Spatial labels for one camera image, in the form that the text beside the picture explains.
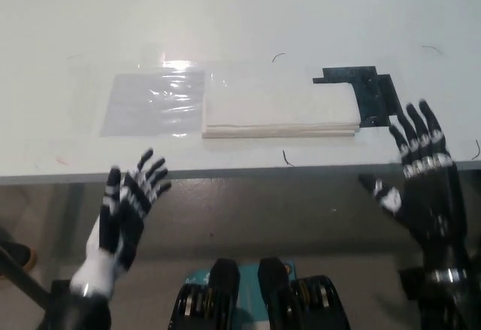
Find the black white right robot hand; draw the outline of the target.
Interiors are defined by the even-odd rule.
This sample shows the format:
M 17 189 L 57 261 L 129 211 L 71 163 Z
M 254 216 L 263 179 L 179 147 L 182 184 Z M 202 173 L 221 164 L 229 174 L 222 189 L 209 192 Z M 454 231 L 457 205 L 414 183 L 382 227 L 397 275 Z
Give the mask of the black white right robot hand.
M 401 157 L 404 188 L 372 174 L 360 184 L 379 206 L 408 230 L 423 252 L 426 272 L 459 279 L 471 267 L 465 247 L 467 217 L 458 169 L 440 124 L 426 100 L 408 104 L 390 126 Z

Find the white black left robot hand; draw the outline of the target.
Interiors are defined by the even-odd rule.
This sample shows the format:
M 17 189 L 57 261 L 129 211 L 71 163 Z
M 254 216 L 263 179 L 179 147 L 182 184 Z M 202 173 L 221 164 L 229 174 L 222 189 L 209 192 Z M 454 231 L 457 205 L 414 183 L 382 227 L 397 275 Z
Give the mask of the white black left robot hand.
M 86 258 L 71 278 L 70 290 L 84 297 L 111 299 L 115 282 L 132 266 L 144 222 L 157 199 L 171 188 L 160 158 L 150 168 L 152 148 L 126 173 L 113 166 L 107 177 L 99 215 L 86 242 Z

